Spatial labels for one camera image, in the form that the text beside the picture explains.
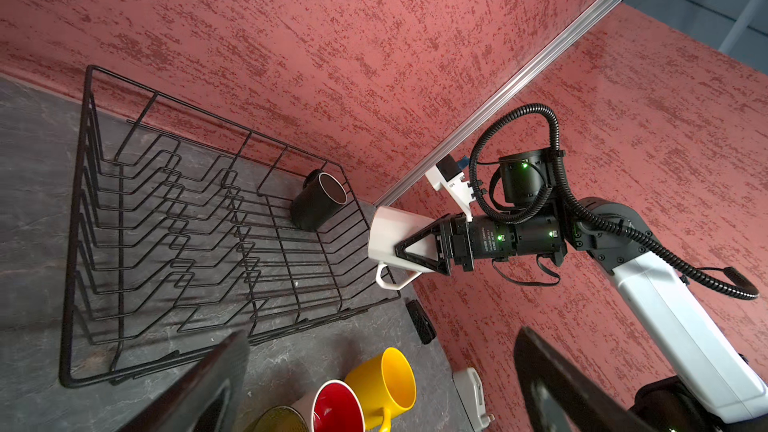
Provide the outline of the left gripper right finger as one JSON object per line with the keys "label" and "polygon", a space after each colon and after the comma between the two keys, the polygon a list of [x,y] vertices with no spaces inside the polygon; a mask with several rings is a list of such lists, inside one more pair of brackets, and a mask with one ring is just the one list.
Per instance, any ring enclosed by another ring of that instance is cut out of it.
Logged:
{"label": "left gripper right finger", "polygon": [[649,431],[533,329],[514,344],[526,412],[534,431]]}

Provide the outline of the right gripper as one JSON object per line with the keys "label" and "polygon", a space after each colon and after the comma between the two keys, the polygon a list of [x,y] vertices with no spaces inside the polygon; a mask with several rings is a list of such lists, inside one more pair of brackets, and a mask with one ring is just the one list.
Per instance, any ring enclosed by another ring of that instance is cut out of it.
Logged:
{"label": "right gripper", "polygon": [[394,252],[409,264],[443,276],[450,276],[456,267],[464,272],[475,269],[471,222],[465,215],[444,215],[435,220],[410,218],[403,225]]}

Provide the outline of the tall white faceted mug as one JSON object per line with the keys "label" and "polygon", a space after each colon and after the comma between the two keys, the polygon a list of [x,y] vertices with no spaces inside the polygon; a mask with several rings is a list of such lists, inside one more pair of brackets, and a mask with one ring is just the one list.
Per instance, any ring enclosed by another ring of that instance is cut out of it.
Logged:
{"label": "tall white faceted mug", "polygon": [[[451,275],[444,239],[446,215],[430,219],[392,207],[379,207],[371,224],[368,257],[377,263],[375,281],[384,290],[400,291],[425,273]],[[384,279],[385,267],[409,272],[400,283]]]}

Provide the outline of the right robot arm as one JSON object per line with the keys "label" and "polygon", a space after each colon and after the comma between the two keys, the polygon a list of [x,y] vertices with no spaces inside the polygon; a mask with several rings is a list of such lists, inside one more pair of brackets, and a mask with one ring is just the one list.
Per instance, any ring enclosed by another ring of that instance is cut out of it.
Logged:
{"label": "right robot arm", "polygon": [[[529,114],[549,125],[547,148],[498,159],[490,186],[477,178],[478,158],[505,125]],[[451,157],[429,172],[460,212],[437,220],[398,209],[379,211],[369,255],[382,267],[449,275],[471,271],[479,260],[493,265],[532,255],[548,274],[569,249],[586,252],[604,270],[674,369],[648,384],[630,408],[620,406],[530,328],[517,335],[514,360],[526,411],[537,431],[763,431],[765,382],[736,352],[688,289],[689,282],[740,300],[758,289],[731,267],[715,278],[662,246],[630,207],[603,199],[577,199],[569,187],[555,113],[527,104],[495,121],[475,143],[469,163]]]}

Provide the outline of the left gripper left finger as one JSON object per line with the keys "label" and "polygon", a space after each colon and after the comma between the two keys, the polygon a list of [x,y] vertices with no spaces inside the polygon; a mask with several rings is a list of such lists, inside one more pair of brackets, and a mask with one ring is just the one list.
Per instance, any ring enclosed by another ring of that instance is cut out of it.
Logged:
{"label": "left gripper left finger", "polygon": [[250,347],[230,334],[121,429],[123,431],[231,431],[243,395]]}

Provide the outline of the black mug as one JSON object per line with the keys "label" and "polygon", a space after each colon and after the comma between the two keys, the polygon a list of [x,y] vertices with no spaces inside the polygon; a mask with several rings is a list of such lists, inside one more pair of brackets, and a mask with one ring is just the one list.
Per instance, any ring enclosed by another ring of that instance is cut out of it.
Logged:
{"label": "black mug", "polygon": [[306,177],[302,191],[290,205],[291,221],[300,230],[317,232],[347,200],[346,190],[334,176],[315,169]]}

